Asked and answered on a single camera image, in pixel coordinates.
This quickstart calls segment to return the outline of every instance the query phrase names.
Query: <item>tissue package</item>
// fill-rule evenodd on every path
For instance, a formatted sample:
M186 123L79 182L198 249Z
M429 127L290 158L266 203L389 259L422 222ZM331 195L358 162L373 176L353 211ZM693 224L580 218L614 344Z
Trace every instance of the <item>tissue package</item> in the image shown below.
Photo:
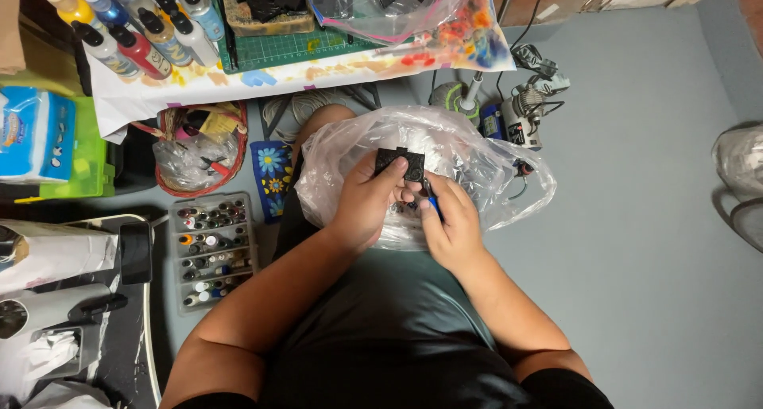
M0 182L66 182L72 172L74 103L34 87L0 88Z

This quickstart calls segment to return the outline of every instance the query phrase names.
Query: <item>person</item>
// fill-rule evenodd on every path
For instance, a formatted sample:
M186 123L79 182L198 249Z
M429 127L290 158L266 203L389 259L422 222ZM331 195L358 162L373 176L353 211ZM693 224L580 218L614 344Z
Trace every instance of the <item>person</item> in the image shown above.
M329 105L294 144L355 117ZM565 335L482 245L477 210L427 173L443 214L420 201L428 252L370 248L391 203L411 202L406 160L345 178L322 229L290 190L274 261L222 299L178 351L160 409L612 408Z

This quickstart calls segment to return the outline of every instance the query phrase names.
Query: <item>white bag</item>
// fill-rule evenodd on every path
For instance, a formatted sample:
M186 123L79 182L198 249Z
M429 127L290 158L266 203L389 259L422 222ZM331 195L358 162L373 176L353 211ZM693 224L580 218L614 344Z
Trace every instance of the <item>white bag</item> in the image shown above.
M384 107L326 125L302 145L304 166L294 188L304 216L324 227L337 212L349 170L372 150L397 147L425 154L426 170L458 182L474 201L483 231L507 226L537 212L551 201L556 190L551 171L535 151L483 138L463 114L438 107ZM509 199L516 191L507 190L519 159L535 169L532 175L537 176L542 188L542 197L524 209ZM426 249L415 204L390 206L374 247Z
M13 266L0 271L0 295L114 267L117 235L61 224L0 219L18 233Z

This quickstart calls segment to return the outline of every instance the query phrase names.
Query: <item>green cutting mat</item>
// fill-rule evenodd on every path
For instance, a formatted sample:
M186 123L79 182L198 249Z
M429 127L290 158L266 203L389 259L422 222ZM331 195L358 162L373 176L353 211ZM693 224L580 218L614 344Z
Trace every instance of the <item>green cutting mat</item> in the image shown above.
M219 13L217 0L215 9ZM220 60L223 64L223 72L237 74L239 72L253 71L254 69L271 68L282 64L306 62L324 57L333 57L342 54L362 52L382 48L384 45L372 43L366 39L355 38L352 44L347 43L347 34L327 27L320 28L315 20L315 30L311 33L295 33L293 35L268 35L268 36L237 36L236 49L238 50L238 70L230 67L225 39L217 42L220 49Z

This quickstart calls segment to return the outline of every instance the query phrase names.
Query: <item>yellow paint bottle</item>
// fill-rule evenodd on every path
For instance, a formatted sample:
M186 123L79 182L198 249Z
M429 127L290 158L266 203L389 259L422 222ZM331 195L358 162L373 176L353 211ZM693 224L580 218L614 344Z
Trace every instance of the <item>yellow paint bottle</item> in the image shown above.
M95 17L95 13L93 13L93 10L84 0L47 1L58 9L58 16L66 23L71 24L76 20L80 23L92 26L93 29L99 31L102 35L108 35L106 26Z

